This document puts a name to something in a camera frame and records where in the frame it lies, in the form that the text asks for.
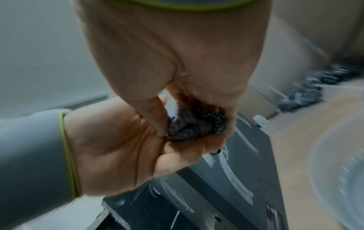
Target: person's left hand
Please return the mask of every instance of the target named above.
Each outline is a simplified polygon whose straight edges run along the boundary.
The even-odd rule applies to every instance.
[[[224,143],[222,135],[167,141],[120,98],[67,114],[64,128],[81,190],[92,196],[137,188],[197,163],[202,154],[215,152]]]

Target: gray sleeve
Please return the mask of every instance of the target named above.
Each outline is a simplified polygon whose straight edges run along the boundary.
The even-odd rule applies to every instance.
[[[0,229],[71,200],[60,110],[0,120]]]

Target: transparent plastic bowl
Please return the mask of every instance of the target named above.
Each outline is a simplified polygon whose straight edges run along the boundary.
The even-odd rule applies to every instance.
[[[349,230],[364,229],[364,113],[328,130],[308,159],[309,180],[324,208]]]

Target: wooden surface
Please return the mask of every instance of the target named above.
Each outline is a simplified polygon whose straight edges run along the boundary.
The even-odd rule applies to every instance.
[[[307,158],[330,127],[364,110],[361,97],[360,93],[341,94],[315,106],[310,113],[271,135],[290,230],[342,229],[311,190]],[[271,125],[286,125],[282,119],[281,124],[278,120],[272,120]]]

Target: hand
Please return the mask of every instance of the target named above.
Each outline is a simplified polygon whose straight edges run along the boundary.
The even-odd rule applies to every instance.
[[[177,100],[225,112],[225,137],[234,133],[238,101],[262,51],[271,0],[202,13],[123,0],[74,1],[110,86],[161,136],[168,117],[158,94],[165,88]]]
[[[224,142],[221,135],[166,141],[120,98],[69,113],[64,128],[81,190],[93,196],[116,195],[193,165]]]

